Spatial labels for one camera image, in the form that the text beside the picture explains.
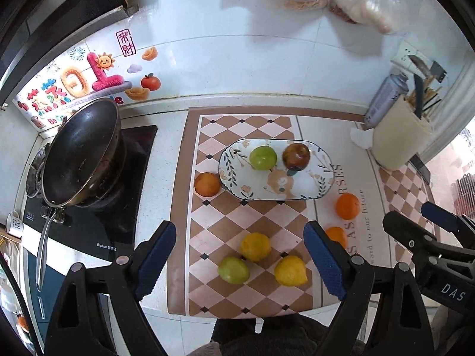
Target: knife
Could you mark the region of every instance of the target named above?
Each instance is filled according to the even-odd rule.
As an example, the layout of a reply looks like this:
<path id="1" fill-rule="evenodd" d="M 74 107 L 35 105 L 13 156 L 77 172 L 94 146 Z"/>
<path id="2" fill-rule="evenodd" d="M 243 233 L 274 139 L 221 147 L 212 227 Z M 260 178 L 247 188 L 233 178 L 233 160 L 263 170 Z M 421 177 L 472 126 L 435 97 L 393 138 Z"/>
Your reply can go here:
<path id="1" fill-rule="evenodd" d="M 416 86 L 416 110 L 414 114 L 420 119 L 422 117 L 423 96 L 424 96 L 424 82 L 422 78 L 414 74 L 414 85 Z"/>
<path id="2" fill-rule="evenodd" d="M 426 78 L 429 78 L 432 74 L 429 70 L 429 67 L 416 55 L 409 55 L 410 60 L 414 65 L 421 71 Z"/>

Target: oval plate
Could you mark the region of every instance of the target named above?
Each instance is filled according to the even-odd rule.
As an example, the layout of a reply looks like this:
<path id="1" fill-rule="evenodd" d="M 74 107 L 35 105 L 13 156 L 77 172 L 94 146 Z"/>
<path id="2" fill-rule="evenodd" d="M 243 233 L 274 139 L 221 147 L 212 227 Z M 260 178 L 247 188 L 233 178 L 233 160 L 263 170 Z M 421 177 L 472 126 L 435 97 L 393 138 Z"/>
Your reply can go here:
<path id="1" fill-rule="evenodd" d="M 283 151 L 292 143 L 304 143 L 310 150 L 310 162 L 302 171 L 289 171 L 282 161 Z M 259 146 L 270 146 L 277 153 L 273 169 L 255 170 L 249 163 L 251 151 Z M 334 182 L 328 154 L 305 140 L 238 140 L 221 153 L 218 171 L 224 188 L 245 200 L 319 199 L 329 192 Z"/>

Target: gas stove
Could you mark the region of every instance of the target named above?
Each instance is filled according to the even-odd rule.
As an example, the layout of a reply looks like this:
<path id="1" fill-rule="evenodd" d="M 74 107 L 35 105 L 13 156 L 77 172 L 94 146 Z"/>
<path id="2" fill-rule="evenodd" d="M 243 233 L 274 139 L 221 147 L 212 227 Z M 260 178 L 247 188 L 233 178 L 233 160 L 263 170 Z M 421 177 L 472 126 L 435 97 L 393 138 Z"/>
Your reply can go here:
<path id="1" fill-rule="evenodd" d="M 89 207 L 68 206 L 64 222 L 52 223 L 49 237 L 103 260 L 132 254 L 140 196 L 156 133 L 156 126 L 123 129 L 125 163 L 108 197 Z M 48 213 L 41 195 L 28 198 L 23 223 L 41 233 Z"/>

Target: green apple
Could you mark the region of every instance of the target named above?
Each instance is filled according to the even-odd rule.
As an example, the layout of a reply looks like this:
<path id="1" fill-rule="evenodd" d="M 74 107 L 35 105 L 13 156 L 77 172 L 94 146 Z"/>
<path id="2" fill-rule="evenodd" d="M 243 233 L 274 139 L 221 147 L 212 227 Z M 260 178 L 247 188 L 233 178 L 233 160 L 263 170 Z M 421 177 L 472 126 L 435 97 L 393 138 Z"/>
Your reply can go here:
<path id="1" fill-rule="evenodd" d="M 249 268 L 236 257 L 226 257 L 218 268 L 219 276 L 230 284 L 243 284 L 249 279 Z"/>
<path id="2" fill-rule="evenodd" d="M 270 170 L 277 163 L 277 154 L 270 146 L 260 146 L 252 150 L 249 162 L 256 170 Z"/>

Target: dark cloth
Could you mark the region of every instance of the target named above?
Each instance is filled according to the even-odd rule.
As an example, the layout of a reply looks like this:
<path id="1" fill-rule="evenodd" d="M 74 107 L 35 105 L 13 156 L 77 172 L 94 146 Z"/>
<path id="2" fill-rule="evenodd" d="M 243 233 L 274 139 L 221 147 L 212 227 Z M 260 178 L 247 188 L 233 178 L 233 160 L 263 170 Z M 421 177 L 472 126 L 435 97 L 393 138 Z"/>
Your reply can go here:
<path id="1" fill-rule="evenodd" d="M 264 319 L 261 333 L 256 320 L 216 320 L 211 341 L 219 343 L 223 356 L 314 355 L 328 327 L 310 317 L 293 314 Z M 357 341 L 351 352 L 360 356 L 364 343 Z"/>

